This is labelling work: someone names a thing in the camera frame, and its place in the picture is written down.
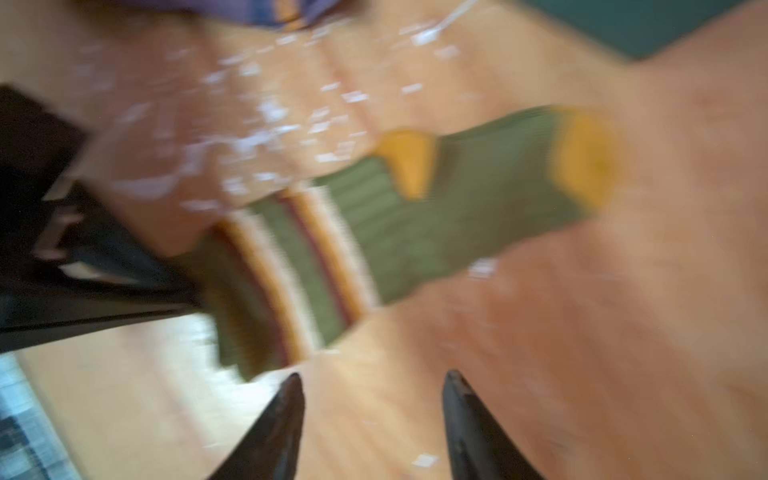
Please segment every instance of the white debris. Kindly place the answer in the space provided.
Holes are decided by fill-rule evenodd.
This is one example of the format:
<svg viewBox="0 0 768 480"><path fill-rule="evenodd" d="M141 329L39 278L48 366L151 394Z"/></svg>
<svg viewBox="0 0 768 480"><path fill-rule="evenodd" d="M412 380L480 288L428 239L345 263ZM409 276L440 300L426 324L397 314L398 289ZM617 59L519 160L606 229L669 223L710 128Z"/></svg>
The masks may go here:
<svg viewBox="0 0 768 480"><path fill-rule="evenodd" d="M411 37L411 41L418 47L420 45L425 45L431 41L436 40L437 37L440 36L441 31L445 30L451 23L455 22L458 17L464 15L476 2L477 0L465 0L464 3L456 7L456 10L445 17L445 20L438 23L433 28L428 28L425 31L421 31L416 35L413 35Z"/></svg>
<svg viewBox="0 0 768 480"><path fill-rule="evenodd" d="M233 137L229 140L232 148L242 157L251 158L256 156L253 150L258 145L268 144L273 139L273 135L268 130L257 130L251 132L251 135L244 138Z"/></svg>
<svg viewBox="0 0 768 480"><path fill-rule="evenodd" d="M495 258L481 258L469 266L469 276L473 278L490 278L496 271L498 260Z"/></svg>
<svg viewBox="0 0 768 480"><path fill-rule="evenodd" d="M132 124L135 121L144 118L151 105L152 103L150 102L131 105L126 111L118 116L117 122L120 124Z"/></svg>
<svg viewBox="0 0 768 480"><path fill-rule="evenodd" d="M352 23L352 19L350 17L344 17L333 22L333 24L337 27L343 27L344 25L348 25L350 23Z"/></svg>
<svg viewBox="0 0 768 480"><path fill-rule="evenodd" d="M420 468L430 468L438 461L437 455L430 455L429 453L422 453L418 457L416 457L416 460L414 460L411 465L415 467Z"/></svg>
<svg viewBox="0 0 768 480"><path fill-rule="evenodd" d="M253 174L253 179L257 182L268 182L270 180L277 179L278 175L274 172L263 172L258 174Z"/></svg>
<svg viewBox="0 0 768 480"><path fill-rule="evenodd" d="M219 84L221 83L225 77L227 76L227 71L215 71L208 76L203 78L203 83L207 83L209 85Z"/></svg>
<svg viewBox="0 0 768 480"><path fill-rule="evenodd" d="M360 90L351 91L349 93L341 94L344 101L348 104L355 104L359 101L368 100L368 95L362 93Z"/></svg>
<svg viewBox="0 0 768 480"><path fill-rule="evenodd" d="M323 85L323 86L320 88L320 91L331 91L331 90L336 90L338 87L341 87L341 82L340 82L340 81L334 81L332 84Z"/></svg>
<svg viewBox="0 0 768 480"><path fill-rule="evenodd" d="M72 278L80 280L98 280L103 277L103 273L96 270L94 267L83 262L67 263L65 265L59 265L58 268ZM126 283L134 283L137 280L124 279Z"/></svg>
<svg viewBox="0 0 768 480"><path fill-rule="evenodd" d="M291 35L286 35L284 37L278 38L277 40L275 40L275 43L277 43L278 45L288 45L289 43L293 43L295 41L296 41L296 35L291 34Z"/></svg>
<svg viewBox="0 0 768 480"><path fill-rule="evenodd" d="M279 127L275 127L270 129L270 133L272 135L282 135L287 134L290 131L296 131L301 128L301 125L299 124L293 124L293 125L280 125Z"/></svg>
<svg viewBox="0 0 768 480"><path fill-rule="evenodd" d="M245 60L248 57L247 51L242 51L241 53L237 55L232 55L231 57L222 58L219 60L219 65L224 65L226 67L231 67L232 65L237 65L241 63L243 60Z"/></svg>
<svg viewBox="0 0 768 480"><path fill-rule="evenodd" d="M291 177L290 175L287 177L278 176L276 179L273 180L273 182L275 183L275 187L278 187L278 188L287 187L288 185L290 185L292 181L293 181L293 177Z"/></svg>
<svg viewBox="0 0 768 480"><path fill-rule="evenodd" d="M227 178L221 182L223 190L232 195L247 195L250 193L245 185L243 185L242 177Z"/></svg>
<svg viewBox="0 0 768 480"><path fill-rule="evenodd" d="M391 44L389 46L389 49L390 50L397 50L398 48L405 48L405 47L408 46L409 43L410 42L408 40L396 41L395 43L393 43L393 44Z"/></svg>
<svg viewBox="0 0 768 480"><path fill-rule="evenodd" d="M179 175L191 177L203 173L205 165L205 153L210 145L209 141L201 141L196 144L184 146L184 163L179 169Z"/></svg>
<svg viewBox="0 0 768 480"><path fill-rule="evenodd" d="M339 158L334 153L315 155L315 158L321 164L325 164L326 162L339 161Z"/></svg>
<svg viewBox="0 0 768 480"><path fill-rule="evenodd" d="M461 101L472 103L475 101L479 101L482 98L482 95L474 91L465 91L462 94L460 94L458 97Z"/></svg>
<svg viewBox="0 0 768 480"><path fill-rule="evenodd" d="M350 154L336 155L336 161L350 161L350 160L352 160L352 155Z"/></svg>
<svg viewBox="0 0 768 480"><path fill-rule="evenodd" d="M270 141L266 144L266 148L268 151L274 152L283 151L285 147L283 146L283 141L280 140L280 137L273 135L272 138L270 138Z"/></svg>
<svg viewBox="0 0 768 480"><path fill-rule="evenodd" d="M448 45L447 47L438 48L435 50L435 56L440 60L448 60L454 58L458 54L462 53L456 45Z"/></svg>
<svg viewBox="0 0 768 480"><path fill-rule="evenodd" d="M312 38L325 37L326 35L330 35L330 33L331 33L330 25L324 25L322 27L318 27L312 30Z"/></svg>
<svg viewBox="0 0 768 480"><path fill-rule="evenodd" d="M310 122L321 121L330 113L331 113L331 109L328 107L317 108L315 110L312 110L312 114L310 115Z"/></svg>
<svg viewBox="0 0 768 480"><path fill-rule="evenodd" d="M179 204L190 212L222 211L224 208L218 200L184 200Z"/></svg>
<svg viewBox="0 0 768 480"><path fill-rule="evenodd" d="M318 134L321 131L326 131L331 126L331 122L329 121L321 121L318 124L313 124L312 127L310 127L310 133L311 134Z"/></svg>
<svg viewBox="0 0 768 480"><path fill-rule="evenodd" d="M288 109L280 105L277 97L268 97L259 104L259 111L264 116L264 121L272 124L283 120L288 115Z"/></svg>
<svg viewBox="0 0 768 480"><path fill-rule="evenodd" d="M339 156L350 155L355 150L356 144L354 140L340 141L336 145L336 154Z"/></svg>
<svg viewBox="0 0 768 480"><path fill-rule="evenodd" d="M422 89L422 84L411 84L401 88L402 94L409 95Z"/></svg>
<svg viewBox="0 0 768 480"><path fill-rule="evenodd" d="M312 181L311 180L299 180L295 184L291 186L293 189L295 189L297 192L306 192L310 188L312 188Z"/></svg>
<svg viewBox="0 0 768 480"><path fill-rule="evenodd" d="M434 25L434 23L435 22L415 23L412 25L408 25L407 27L400 28L400 31L398 33L400 35L412 34L415 31L423 30L424 28L429 28L432 25Z"/></svg>
<svg viewBox="0 0 768 480"><path fill-rule="evenodd" d="M118 180L112 183L116 191L136 200L159 200L168 195L178 182L176 174L138 180Z"/></svg>
<svg viewBox="0 0 768 480"><path fill-rule="evenodd" d="M261 75L261 66L256 62L249 63L248 65L241 65L240 74L244 77L254 77L256 75Z"/></svg>
<svg viewBox="0 0 768 480"><path fill-rule="evenodd" d="M440 31L437 28L430 28L429 30L421 31L416 35L413 35L411 37L411 43L413 43L417 47L420 47L422 45L428 44L431 41L437 40L437 37L439 36L440 36Z"/></svg>

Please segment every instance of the teal mat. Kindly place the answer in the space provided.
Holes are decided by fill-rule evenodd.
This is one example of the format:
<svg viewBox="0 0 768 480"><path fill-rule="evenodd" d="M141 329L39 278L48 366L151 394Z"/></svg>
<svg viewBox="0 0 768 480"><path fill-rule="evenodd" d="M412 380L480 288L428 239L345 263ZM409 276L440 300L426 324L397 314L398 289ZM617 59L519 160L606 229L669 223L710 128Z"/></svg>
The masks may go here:
<svg viewBox="0 0 768 480"><path fill-rule="evenodd" d="M744 0L523 0L632 58L645 58Z"/></svg>

